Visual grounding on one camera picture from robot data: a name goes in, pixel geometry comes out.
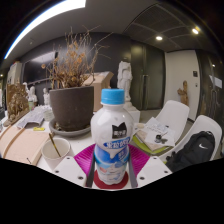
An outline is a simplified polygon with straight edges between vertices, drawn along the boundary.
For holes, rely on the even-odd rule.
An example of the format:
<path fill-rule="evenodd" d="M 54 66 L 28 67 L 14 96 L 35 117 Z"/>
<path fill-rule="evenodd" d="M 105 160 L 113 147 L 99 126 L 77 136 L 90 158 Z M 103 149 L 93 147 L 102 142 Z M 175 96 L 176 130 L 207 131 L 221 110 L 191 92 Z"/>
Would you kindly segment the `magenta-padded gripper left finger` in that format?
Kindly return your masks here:
<path fill-rule="evenodd" d="M 94 147 L 90 145 L 74 157 L 66 156 L 53 173 L 78 186 L 91 188 L 95 170 Z"/>

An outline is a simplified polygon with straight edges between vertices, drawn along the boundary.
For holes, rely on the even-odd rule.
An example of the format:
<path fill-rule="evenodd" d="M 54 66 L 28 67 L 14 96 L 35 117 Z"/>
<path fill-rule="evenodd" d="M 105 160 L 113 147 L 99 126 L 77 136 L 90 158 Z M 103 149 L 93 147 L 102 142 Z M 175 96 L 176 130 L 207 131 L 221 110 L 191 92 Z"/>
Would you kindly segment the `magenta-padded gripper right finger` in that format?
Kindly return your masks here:
<path fill-rule="evenodd" d="M 149 156 L 130 145 L 129 177 L 132 188 L 140 188 L 171 174 L 169 168 L 157 156 Z"/>

